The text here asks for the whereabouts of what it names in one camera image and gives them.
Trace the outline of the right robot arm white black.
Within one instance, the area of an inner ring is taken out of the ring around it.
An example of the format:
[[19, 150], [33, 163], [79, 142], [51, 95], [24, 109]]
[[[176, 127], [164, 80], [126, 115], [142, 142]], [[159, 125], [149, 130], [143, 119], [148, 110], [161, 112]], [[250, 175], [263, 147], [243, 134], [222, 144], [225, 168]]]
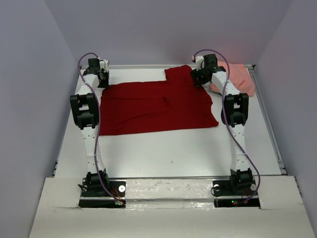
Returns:
[[215, 54], [193, 56], [196, 68], [191, 76], [196, 87], [213, 83], [222, 96], [221, 120], [226, 126], [230, 140], [231, 168], [227, 180], [213, 182], [214, 196], [240, 195], [250, 189], [254, 180], [250, 162], [246, 155], [245, 124], [248, 119], [249, 96], [240, 92], [230, 81], [230, 67], [218, 65]]

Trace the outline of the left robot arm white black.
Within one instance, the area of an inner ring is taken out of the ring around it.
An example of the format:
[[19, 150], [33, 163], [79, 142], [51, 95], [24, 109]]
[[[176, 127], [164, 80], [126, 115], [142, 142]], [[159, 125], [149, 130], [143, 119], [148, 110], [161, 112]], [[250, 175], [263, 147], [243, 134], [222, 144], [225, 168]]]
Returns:
[[85, 196], [111, 196], [106, 168], [100, 156], [100, 104], [95, 89], [108, 73], [108, 62], [100, 65], [99, 57], [88, 59], [88, 67], [79, 72], [82, 85], [70, 96], [70, 105], [75, 125], [80, 129], [84, 140], [87, 173], [79, 187]]

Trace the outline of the red t shirt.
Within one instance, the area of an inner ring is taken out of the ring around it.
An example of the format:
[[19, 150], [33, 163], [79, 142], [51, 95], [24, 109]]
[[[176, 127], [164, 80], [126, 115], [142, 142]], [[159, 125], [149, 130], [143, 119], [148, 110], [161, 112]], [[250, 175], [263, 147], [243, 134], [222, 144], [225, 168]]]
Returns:
[[164, 81], [126, 82], [101, 96], [101, 136], [217, 127], [212, 99], [195, 87], [191, 67], [164, 70]]

